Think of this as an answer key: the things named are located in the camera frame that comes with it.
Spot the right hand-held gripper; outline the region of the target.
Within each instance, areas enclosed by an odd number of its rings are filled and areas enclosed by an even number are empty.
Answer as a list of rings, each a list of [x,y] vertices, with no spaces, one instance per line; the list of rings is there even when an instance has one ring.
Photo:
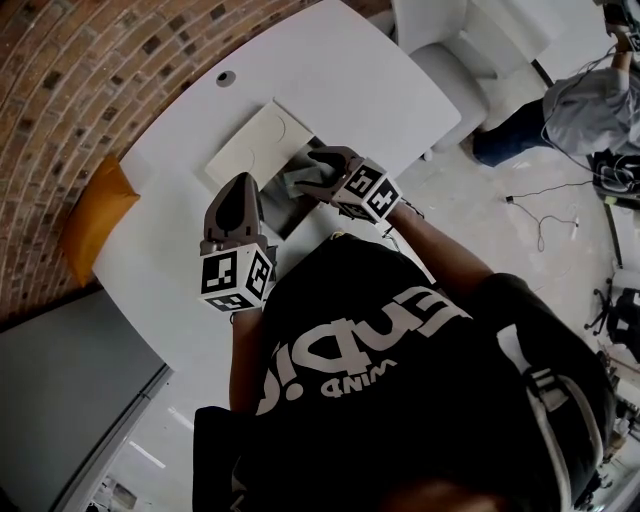
[[[312,149],[307,156],[320,164],[327,177],[345,177],[340,185],[298,181],[294,187],[317,200],[331,200],[352,219],[382,222],[402,197],[388,172],[349,147],[322,146]]]

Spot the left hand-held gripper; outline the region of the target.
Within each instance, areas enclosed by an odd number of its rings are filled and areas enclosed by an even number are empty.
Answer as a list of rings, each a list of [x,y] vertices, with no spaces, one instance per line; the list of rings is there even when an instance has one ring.
[[[249,173],[236,175],[205,213],[200,242],[202,303],[225,313],[263,305],[274,265],[267,255],[268,239],[261,235],[261,221],[254,178]]]

